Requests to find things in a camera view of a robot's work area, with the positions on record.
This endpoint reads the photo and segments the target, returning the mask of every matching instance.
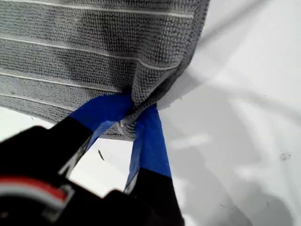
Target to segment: black object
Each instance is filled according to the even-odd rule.
[[[182,226],[172,179],[140,168],[125,192],[100,198],[67,179],[87,150],[93,132],[72,117],[51,129],[33,127],[0,144],[0,178],[26,176],[68,187],[72,196],[63,210],[22,196],[0,195],[0,224],[100,224]]]

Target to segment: blue tape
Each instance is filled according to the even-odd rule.
[[[113,94],[89,100],[69,116],[93,132],[88,149],[109,127],[122,120],[133,108],[131,95]]]
[[[161,120],[154,105],[137,119],[135,134],[127,185],[140,168],[171,178]]]

